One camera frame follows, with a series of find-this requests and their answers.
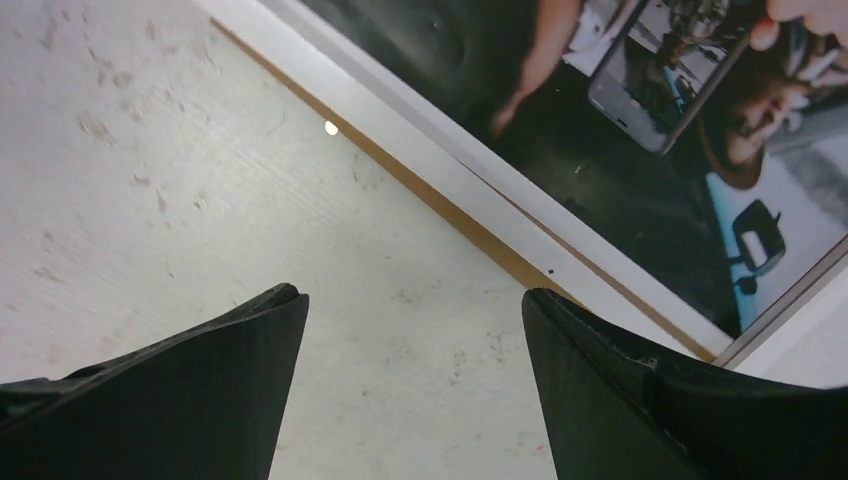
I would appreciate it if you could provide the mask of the white wooden picture frame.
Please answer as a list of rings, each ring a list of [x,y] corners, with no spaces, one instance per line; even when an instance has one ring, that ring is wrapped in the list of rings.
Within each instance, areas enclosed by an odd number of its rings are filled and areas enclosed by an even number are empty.
[[[387,94],[361,83],[297,30],[299,6],[272,12],[258,1],[204,1],[213,24],[358,148],[448,221],[522,286],[547,287],[628,331],[704,361],[727,352],[720,331],[682,309],[671,318],[623,282],[634,274],[619,255],[601,265],[587,248],[547,233],[409,122]],[[754,349],[730,362],[732,370],[808,387],[847,382],[847,273],[832,270],[791,316]]]

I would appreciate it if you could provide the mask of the glossy photo print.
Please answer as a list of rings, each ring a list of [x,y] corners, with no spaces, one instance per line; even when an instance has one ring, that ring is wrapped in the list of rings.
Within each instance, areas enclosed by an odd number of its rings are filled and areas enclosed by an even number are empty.
[[[847,38],[759,1],[309,10],[732,338],[847,255]]]

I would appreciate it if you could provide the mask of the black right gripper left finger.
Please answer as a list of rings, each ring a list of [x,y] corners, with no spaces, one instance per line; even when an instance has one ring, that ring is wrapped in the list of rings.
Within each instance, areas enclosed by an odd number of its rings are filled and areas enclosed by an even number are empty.
[[[277,285],[60,379],[1,387],[5,479],[265,479],[309,297]]]

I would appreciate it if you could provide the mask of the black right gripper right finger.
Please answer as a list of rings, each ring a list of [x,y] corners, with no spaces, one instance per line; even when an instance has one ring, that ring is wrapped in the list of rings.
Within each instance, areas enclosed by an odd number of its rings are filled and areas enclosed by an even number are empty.
[[[688,357],[534,288],[522,319],[561,479],[843,479],[847,391]]]

